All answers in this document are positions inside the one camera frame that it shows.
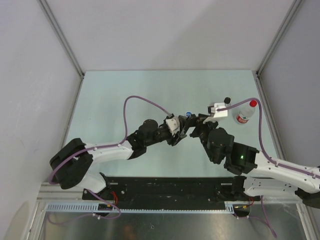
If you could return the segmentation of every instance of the bottle with red cap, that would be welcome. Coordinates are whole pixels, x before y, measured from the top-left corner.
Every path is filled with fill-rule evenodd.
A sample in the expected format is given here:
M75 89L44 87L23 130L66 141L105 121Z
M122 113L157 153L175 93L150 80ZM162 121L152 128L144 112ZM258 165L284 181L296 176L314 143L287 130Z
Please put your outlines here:
M257 101L252 100L249 104L246 104L243 106L239 113L236 115L236 121L245 124L249 121L249 119L252 117L252 115L255 113Z

